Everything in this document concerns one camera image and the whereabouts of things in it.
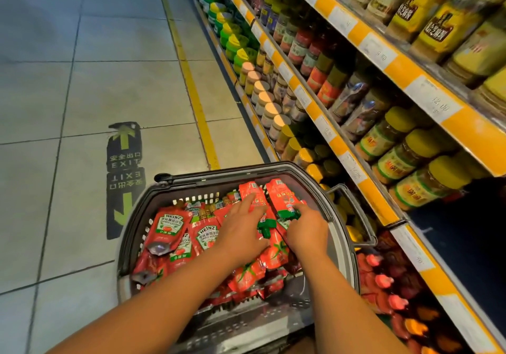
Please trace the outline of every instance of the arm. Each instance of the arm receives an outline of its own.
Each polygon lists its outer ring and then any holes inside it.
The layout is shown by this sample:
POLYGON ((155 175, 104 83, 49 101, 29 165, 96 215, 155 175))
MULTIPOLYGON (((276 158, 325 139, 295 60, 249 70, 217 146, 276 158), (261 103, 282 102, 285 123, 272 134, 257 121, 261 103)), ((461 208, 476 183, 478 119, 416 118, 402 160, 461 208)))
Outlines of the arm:
POLYGON ((269 240, 256 239, 256 225, 265 207, 249 213, 254 198, 255 194, 249 195, 232 207, 212 248, 74 333, 48 354, 166 351, 209 294, 235 268, 269 246, 269 240))
POLYGON ((407 354, 327 256, 327 222, 307 205, 295 207, 301 217, 290 223, 288 246, 309 282, 318 354, 407 354))

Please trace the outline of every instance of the tiled floor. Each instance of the tiled floor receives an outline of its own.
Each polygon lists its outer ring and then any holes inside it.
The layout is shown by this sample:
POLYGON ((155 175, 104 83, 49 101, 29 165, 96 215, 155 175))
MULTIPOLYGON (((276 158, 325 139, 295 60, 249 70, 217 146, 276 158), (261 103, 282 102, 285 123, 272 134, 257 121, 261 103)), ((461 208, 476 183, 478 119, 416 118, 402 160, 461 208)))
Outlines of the tiled floor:
MULTIPOLYGON (((168 0, 222 168, 262 163, 191 0, 168 0)), ((147 183, 208 169, 161 0, 0 0, 0 351, 39 354, 116 305, 111 124, 147 183)))

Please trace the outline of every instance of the yellow floor line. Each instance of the yellow floor line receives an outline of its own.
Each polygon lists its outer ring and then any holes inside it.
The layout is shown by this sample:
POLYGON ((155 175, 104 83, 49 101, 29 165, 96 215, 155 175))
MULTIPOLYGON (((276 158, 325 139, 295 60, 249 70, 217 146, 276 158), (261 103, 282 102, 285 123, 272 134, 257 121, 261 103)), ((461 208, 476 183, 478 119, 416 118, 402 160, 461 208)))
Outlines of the yellow floor line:
POLYGON ((193 81, 190 65, 186 60, 183 44, 181 43, 181 38, 179 37, 170 5, 168 4, 168 0, 161 1, 165 10, 165 15, 167 17, 168 27, 172 33, 174 45, 176 46, 176 53, 179 58, 181 72, 183 73, 183 79, 185 80, 186 88, 188 89, 188 95, 190 97, 193 113, 195 114, 195 120, 197 122, 198 132, 200 133, 200 139, 202 140, 202 145, 204 146, 204 153, 206 154, 207 163, 211 170, 218 170, 220 168, 220 164, 218 162, 218 156, 216 155, 215 144, 211 139, 211 132, 209 131, 209 127, 206 122, 206 116, 204 115, 204 110, 202 109, 202 104, 200 103, 197 88, 195 87, 195 82, 193 81))

